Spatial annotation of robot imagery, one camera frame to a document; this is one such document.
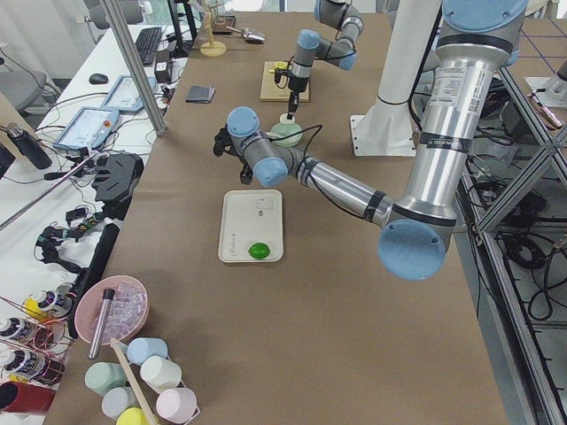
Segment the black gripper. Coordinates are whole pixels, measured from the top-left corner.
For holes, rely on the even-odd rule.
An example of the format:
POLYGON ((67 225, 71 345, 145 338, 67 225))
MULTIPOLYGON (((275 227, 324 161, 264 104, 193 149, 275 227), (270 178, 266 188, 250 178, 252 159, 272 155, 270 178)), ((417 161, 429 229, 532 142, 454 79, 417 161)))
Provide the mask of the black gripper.
POLYGON ((307 90, 308 78, 298 77, 291 74, 288 77, 288 89, 290 90, 290 99, 288 100, 287 119, 292 119, 298 109, 299 95, 307 90))
POLYGON ((247 161, 244 158, 240 159, 243 164, 243 169, 240 173, 240 181, 242 184, 252 183, 253 181, 253 171, 247 161))

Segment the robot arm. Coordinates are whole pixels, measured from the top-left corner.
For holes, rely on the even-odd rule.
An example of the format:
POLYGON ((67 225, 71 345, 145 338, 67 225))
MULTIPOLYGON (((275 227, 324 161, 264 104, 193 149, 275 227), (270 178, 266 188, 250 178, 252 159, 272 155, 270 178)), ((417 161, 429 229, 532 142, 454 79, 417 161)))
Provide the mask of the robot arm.
POLYGON ((328 40, 311 29, 301 29, 296 51, 287 71, 290 96, 287 119, 292 119, 299 105, 299 95, 307 90, 307 84, 316 59, 349 71, 357 52, 355 42, 362 34, 364 23, 360 12, 346 1, 316 1, 315 19, 337 29, 336 38, 328 40))
POLYGON ((400 278, 419 281, 443 266, 457 220, 454 196, 494 73, 517 59, 524 1, 402 1, 375 104, 351 126, 362 156, 407 154, 415 162, 404 195, 355 180, 283 147, 256 112, 233 109, 214 154, 237 157, 243 183, 272 187, 287 177, 341 210, 378 225, 377 254, 400 278))

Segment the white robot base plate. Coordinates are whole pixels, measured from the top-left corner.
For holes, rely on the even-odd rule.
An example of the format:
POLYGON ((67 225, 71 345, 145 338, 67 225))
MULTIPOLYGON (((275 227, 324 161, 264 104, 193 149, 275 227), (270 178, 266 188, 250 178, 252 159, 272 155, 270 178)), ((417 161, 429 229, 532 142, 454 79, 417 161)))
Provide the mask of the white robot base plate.
POLYGON ((378 98, 364 115, 351 115, 350 126, 356 156, 416 154, 408 103, 387 104, 378 98))

